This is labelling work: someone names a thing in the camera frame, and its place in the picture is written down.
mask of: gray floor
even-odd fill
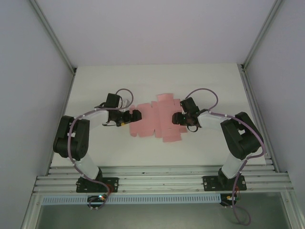
[[[241,206],[252,216],[248,229],[289,229],[278,194],[243,194]],[[239,212],[242,219],[245,214]],[[238,229],[230,208],[219,204],[44,206],[39,229]]]

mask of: white table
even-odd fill
[[[156,95],[174,93],[183,99],[192,90],[206,87],[219,96],[215,112],[235,115],[251,111],[236,64],[175,64],[79,67],[66,115],[78,116],[106,100],[108,93],[128,88],[134,104],[156,101]],[[120,94],[130,98],[127,92]],[[193,96],[200,109],[214,104],[210,92]],[[195,166],[222,165],[228,154],[222,132],[200,129],[182,134],[182,141],[164,143],[154,136],[139,138],[129,134],[129,126],[97,127],[90,132],[88,153],[98,166]],[[250,165],[265,165],[264,157]],[[53,167],[70,166],[69,160],[54,154]]]

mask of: pink cloth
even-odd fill
[[[161,94],[157,96],[158,101],[152,104],[140,104],[137,106],[142,113],[142,120],[130,123],[130,135],[136,137],[152,136],[163,138],[163,142],[181,141],[181,133],[187,133],[185,126],[174,125],[172,116],[176,112],[182,112],[179,99],[173,99],[173,94]]]

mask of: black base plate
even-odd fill
[[[227,185],[223,187],[218,181],[218,176],[204,176],[203,187],[205,191],[232,191],[234,180],[235,178],[230,179],[229,182],[227,182]],[[244,176],[239,176],[236,186],[238,186],[240,191],[247,190],[247,185],[245,183]]]
[[[100,181],[106,184],[111,192],[118,192],[118,177],[103,177]],[[76,192],[78,193],[106,193],[107,188],[101,184],[93,183],[87,179],[80,177],[76,182]]]

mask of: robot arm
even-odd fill
[[[246,158],[251,153],[255,153],[261,146],[259,141],[249,129],[238,121],[213,115],[206,109],[200,111],[191,97],[181,101],[181,106],[185,114],[175,113],[173,115],[174,124],[196,126],[197,128],[214,129],[223,132],[230,154],[218,172],[218,182],[223,188],[228,187],[230,189]],[[248,124],[263,140],[247,113],[240,112],[235,117]]]
[[[71,156],[74,160],[74,167],[83,174],[77,182],[77,192],[103,192],[104,187],[96,184],[93,181],[106,183],[102,176],[102,171],[96,166],[87,153],[89,147],[89,132],[90,130],[106,125],[110,121],[116,126],[121,126],[126,123],[136,122],[141,120],[142,115],[138,110],[133,110],[132,114],[129,111],[114,110],[119,105],[119,100],[122,99],[119,95],[108,94],[106,102],[97,106],[95,109],[103,108],[98,112],[92,112],[85,118],[78,119],[73,127],[71,135]],[[68,158],[68,136],[72,122],[75,120],[71,116],[63,116],[60,120],[59,127],[53,143],[53,151],[60,154],[63,158]]]

